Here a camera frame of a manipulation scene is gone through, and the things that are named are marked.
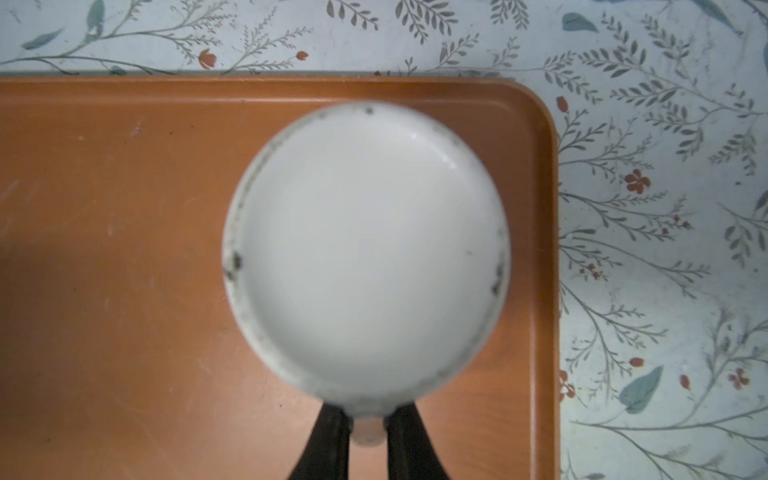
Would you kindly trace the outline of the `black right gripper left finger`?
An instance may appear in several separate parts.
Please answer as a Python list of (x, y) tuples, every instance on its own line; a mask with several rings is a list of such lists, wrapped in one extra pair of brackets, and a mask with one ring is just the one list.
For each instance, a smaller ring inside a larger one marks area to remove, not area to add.
[(288, 480), (347, 480), (351, 420), (344, 411), (324, 403)]

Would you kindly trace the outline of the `white mug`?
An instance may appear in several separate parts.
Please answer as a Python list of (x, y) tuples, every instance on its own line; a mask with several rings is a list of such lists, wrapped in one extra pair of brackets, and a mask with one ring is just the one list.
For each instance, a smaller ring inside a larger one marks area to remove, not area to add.
[(397, 408), (458, 375), (509, 286), (500, 192), (433, 117), (380, 102), (307, 114), (245, 170), (226, 217), (227, 297), (279, 378), (385, 440)]

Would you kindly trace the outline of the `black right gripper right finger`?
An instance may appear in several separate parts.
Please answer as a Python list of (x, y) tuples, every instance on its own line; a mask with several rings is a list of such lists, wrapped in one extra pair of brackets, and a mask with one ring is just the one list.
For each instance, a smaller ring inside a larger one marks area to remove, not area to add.
[(389, 480), (449, 480), (414, 403), (385, 419)]

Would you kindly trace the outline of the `orange wooden tray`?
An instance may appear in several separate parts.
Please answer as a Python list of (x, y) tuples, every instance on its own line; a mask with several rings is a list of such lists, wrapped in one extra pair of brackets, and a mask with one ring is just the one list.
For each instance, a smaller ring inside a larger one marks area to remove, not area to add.
[(1, 82), (1, 475), (284, 479), (316, 400), (239, 333), (224, 219), (257, 151), (324, 105), (440, 120), (483, 159), (514, 229), (503, 317), (421, 401), (454, 479), (559, 475), (554, 125), (506, 80), (35, 77)]

